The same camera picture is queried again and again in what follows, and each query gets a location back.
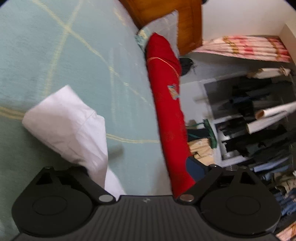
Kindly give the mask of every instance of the light blue bedsheet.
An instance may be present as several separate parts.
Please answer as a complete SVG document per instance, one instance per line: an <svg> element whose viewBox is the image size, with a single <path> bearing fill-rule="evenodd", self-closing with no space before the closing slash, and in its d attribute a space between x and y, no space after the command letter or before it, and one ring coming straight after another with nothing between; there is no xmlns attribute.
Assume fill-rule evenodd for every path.
<svg viewBox="0 0 296 241"><path fill-rule="evenodd" d="M69 164L21 125L69 84L106 120L109 164L127 194L169 194L144 54L114 0L9 0L0 8L0 240L11 206L44 166Z"/></svg>

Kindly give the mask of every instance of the white wall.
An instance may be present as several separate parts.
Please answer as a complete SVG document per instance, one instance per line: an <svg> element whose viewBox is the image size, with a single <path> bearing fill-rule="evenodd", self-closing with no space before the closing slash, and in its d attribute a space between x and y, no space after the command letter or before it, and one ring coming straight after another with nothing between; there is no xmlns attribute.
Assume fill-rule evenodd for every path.
<svg viewBox="0 0 296 241"><path fill-rule="evenodd" d="M279 35L295 10L285 0L208 0L203 39L225 35Z"/></svg>
<svg viewBox="0 0 296 241"><path fill-rule="evenodd" d="M286 22L279 36L296 63L296 12Z"/></svg>

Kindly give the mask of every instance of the black device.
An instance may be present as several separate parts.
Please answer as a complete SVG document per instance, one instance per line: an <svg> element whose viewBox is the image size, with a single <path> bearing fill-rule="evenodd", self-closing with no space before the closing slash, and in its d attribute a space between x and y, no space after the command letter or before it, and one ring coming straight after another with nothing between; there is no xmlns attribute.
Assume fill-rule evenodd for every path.
<svg viewBox="0 0 296 241"><path fill-rule="evenodd" d="M248 169L226 171L195 160L205 176L177 199L121 196L118 201L81 167L42 169L17 198L15 241L276 241L281 211Z"/></svg>

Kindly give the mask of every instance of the yellow stripe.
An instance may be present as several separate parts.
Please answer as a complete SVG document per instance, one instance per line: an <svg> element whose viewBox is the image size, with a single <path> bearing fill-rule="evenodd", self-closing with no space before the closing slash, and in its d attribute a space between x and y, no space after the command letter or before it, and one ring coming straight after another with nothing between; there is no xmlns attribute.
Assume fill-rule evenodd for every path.
<svg viewBox="0 0 296 241"><path fill-rule="evenodd" d="M33 3L35 3L36 5L38 5L41 9L45 10L46 12L48 12L48 14L57 21L57 23L59 25L61 25L64 29L66 29L68 31L68 33L70 33L73 37L75 37L77 40L79 40L82 44L84 44L84 46L86 46L92 53L94 53L95 55L99 56L100 59L107 65L107 67L109 68L110 71L112 71L114 73L115 76L120 77L120 75L111 67L108 65L108 62L104 59L104 57L96 50L94 49L83 37L81 37L79 34L77 34L75 31L73 31L71 28L69 28L68 25L66 25L53 11L51 11L44 3L40 2L39 0L31 0ZM51 64L52 69L55 68L55 63L53 62ZM51 80L52 78L52 72L49 72L48 74L48 79ZM136 90L134 90L132 87L128 86L128 88L136 95L140 95Z"/></svg>
<svg viewBox="0 0 296 241"><path fill-rule="evenodd" d="M16 110L11 110L11 109L8 109L8 108L2 107L2 106L0 106L0 110L2 110L4 112L7 112L7 113L10 113L10 114L13 114L13 115L20 115L22 117L25 115L22 112L19 112L19 111L16 111Z"/></svg>
<svg viewBox="0 0 296 241"><path fill-rule="evenodd" d="M74 11L72 12L69 20L67 21L67 24L64 26L64 31L62 33L62 37L61 37L61 40L58 44L58 46L56 47L56 50L54 52L54 56L50 62L50 68L49 68L49 71L47 73L47 78L46 78L46 81L45 81L45 89L44 89L44 97L47 97L49 94L50 94L50 90L51 90L51 86L52 86L52 76L54 74L54 71L57 67L57 63L60 59L60 56L61 56L61 53L63 51L63 48L64 48L64 45L66 43L66 40L67 40L67 37L69 35L69 30L71 29L74 21L75 21L75 18L78 14L78 11L79 9L81 8L82 4L83 4L83 1L84 0L79 0L77 6L75 7Z"/></svg>
<svg viewBox="0 0 296 241"><path fill-rule="evenodd" d="M6 112L11 113L11 114L7 114L7 113L4 113L4 112L0 111L0 116L4 116L4 117L9 118L9 119L20 120L21 121L23 119L23 116L25 115L22 112L15 111L15 110L10 110L8 108L1 107L1 106L0 106L0 110L5 110ZM125 142L125 143L134 143L134 144L159 143L158 140L131 140L131 139L125 139L125 138L118 137L118 136L108 134L108 133L106 133L106 137L109 138L109 139L112 139L112 140L116 140L116 141L119 141L119 142Z"/></svg>
<svg viewBox="0 0 296 241"><path fill-rule="evenodd" d="M223 41L227 44L230 45L230 47L232 48L232 53L233 54L239 54L239 48L236 46L235 43L231 42L228 38L228 36L224 36L223 37Z"/></svg>
<svg viewBox="0 0 296 241"><path fill-rule="evenodd" d="M7 114L7 113L1 112L1 111L0 111L0 116L4 116L4 117L9 118L9 119L20 120L20 121L23 119L23 116L10 115L10 114Z"/></svg>
<svg viewBox="0 0 296 241"><path fill-rule="evenodd" d="M66 24L63 23L63 21L53 12L51 11L44 3L40 2L39 0L31 0L33 3L38 5L41 9L45 10L49 13L49 15L57 21L59 25L61 25L63 28L66 26Z"/></svg>
<svg viewBox="0 0 296 241"><path fill-rule="evenodd" d="M159 143L158 140L131 140L131 139L125 139L121 137L117 137L111 134L106 134L106 137L109 139L113 139L120 142L126 142L126 143L135 143L135 144L143 144L143 143Z"/></svg>
<svg viewBox="0 0 296 241"><path fill-rule="evenodd" d="M112 114L112 121L113 124L116 126L116 105L115 105L115 86L114 86L114 73L112 70L114 70L114 56L113 56L113 48L110 49L109 52L109 72L110 72L110 86L111 86L111 114Z"/></svg>

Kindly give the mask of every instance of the white pillow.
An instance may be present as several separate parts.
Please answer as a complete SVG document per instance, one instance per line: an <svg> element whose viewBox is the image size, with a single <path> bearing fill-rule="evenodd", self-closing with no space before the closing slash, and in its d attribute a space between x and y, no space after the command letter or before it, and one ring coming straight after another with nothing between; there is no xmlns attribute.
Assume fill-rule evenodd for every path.
<svg viewBox="0 0 296 241"><path fill-rule="evenodd" d="M167 14L162 18L158 18L144 26L136 35L137 43L141 49L145 51L150 36L153 33L157 33L161 36L164 36L168 40L173 52L178 58L178 15L178 11L174 10L170 14Z"/></svg>

